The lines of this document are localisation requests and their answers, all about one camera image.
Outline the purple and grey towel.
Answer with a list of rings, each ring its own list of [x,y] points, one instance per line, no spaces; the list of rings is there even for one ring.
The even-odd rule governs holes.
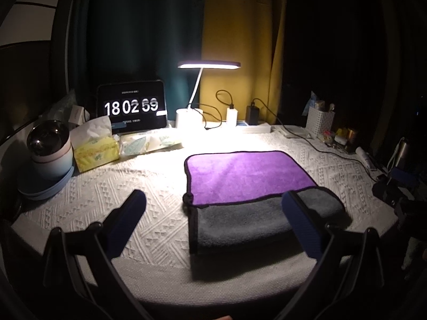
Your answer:
[[[191,155],[184,169],[195,280],[228,279],[302,252],[282,212],[282,195],[288,191],[325,223],[346,228],[352,222],[338,196],[318,186],[282,151]]]

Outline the white textured tablecloth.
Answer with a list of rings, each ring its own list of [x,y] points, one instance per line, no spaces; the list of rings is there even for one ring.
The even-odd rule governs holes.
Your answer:
[[[140,155],[72,178],[52,199],[21,214],[12,229],[42,252],[54,227],[85,229],[119,207],[134,189],[147,197],[146,211],[114,267],[134,297],[147,303],[209,306],[241,303],[298,288],[313,268],[304,253],[220,281],[195,280],[190,269],[185,158],[197,153],[280,150],[290,155],[319,185],[332,190],[352,218],[351,230],[374,227],[380,234],[397,221],[391,207],[372,194],[364,168],[326,153],[319,143],[269,134],[222,136],[207,131],[180,150]]]

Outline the yellow tissue pack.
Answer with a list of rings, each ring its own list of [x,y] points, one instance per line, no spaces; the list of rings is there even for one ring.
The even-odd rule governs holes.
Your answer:
[[[108,116],[89,120],[70,132],[74,160],[80,173],[119,159],[119,139]]]

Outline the pastel pot with steel lid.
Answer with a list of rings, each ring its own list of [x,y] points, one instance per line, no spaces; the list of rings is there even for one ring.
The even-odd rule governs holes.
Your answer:
[[[45,201],[60,192],[74,173],[70,131],[61,121],[45,120],[31,129],[26,145],[30,160],[18,191],[30,201]]]

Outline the white tube bottle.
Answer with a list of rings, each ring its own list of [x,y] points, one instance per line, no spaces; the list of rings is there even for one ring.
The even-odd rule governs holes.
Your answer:
[[[368,157],[368,154],[364,151],[362,147],[357,147],[355,153],[361,163],[363,163],[363,165],[368,168],[368,170],[375,170],[375,166],[373,165],[372,161]]]

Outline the small yellow snack boxes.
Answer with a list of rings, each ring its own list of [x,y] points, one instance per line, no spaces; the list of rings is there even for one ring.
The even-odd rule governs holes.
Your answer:
[[[357,132],[352,129],[338,129],[336,132],[326,130],[323,135],[329,142],[337,143],[343,147],[354,144]]]

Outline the white perforated basket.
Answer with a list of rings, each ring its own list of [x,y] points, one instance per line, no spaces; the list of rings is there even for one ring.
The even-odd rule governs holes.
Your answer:
[[[325,131],[330,131],[334,120],[334,112],[323,112],[313,107],[309,108],[308,119],[305,129],[313,135],[323,134]]]

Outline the tablet showing clock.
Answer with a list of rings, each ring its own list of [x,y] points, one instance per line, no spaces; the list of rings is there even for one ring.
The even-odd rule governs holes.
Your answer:
[[[164,83],[156,79],[104,85],[96,94],[96,114],[109,117],[113,134],[165,128]]]

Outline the white power strip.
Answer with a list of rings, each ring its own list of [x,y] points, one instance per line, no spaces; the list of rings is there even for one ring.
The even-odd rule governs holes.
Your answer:
[[[243,134],[269,134],[271,133],[271,125],[265,122],[257,125],[249,125],[245,121],[238,121],[236,130]]]

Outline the white desk lamp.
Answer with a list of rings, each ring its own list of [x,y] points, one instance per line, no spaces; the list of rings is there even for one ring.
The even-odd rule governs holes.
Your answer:
[[[242,64],[239,61],[225,60],[183,60],[177,64],[179,69],[197,70],[195,85],[189,101],[184,108],[178,108],[175,115],[175,127],[181,131],[193,131],[203,128],[204,114],[201,108],[197,108],[201,91],[202,78],[208,70],[237,70]]]

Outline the black power adapter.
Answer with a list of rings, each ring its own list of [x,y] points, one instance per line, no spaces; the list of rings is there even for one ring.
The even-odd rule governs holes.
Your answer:
[[[255,126],[258,124],[260,109],[255,106],[255,103],[252,102],[246,109],[245,123],[250,126]]]

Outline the white USB charger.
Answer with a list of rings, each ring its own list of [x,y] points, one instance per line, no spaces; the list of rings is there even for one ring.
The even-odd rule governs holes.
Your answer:
[[[227,108],[226,123],[228,127],[235,127],[238,123],[238,110],[233,104]]]

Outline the dark teal curtain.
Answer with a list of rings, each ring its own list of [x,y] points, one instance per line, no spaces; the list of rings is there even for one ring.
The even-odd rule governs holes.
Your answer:
[[[72,0],[69,86],[94,115],[108,84],[159,79],[167,114],[187,105],[197,72],[178,67],[201,57],[205,0]]]

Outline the yellow curtain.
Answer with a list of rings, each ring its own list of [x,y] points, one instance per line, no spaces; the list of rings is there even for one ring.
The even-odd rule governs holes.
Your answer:
[[[205,71],[202,103],[224,112],[216,92],[226,90],[239,118],[257,101],[260,119],[275,123],[282,89],[285,7],[286,0],[204,0],[203,59],[239,61],[242,66]]]

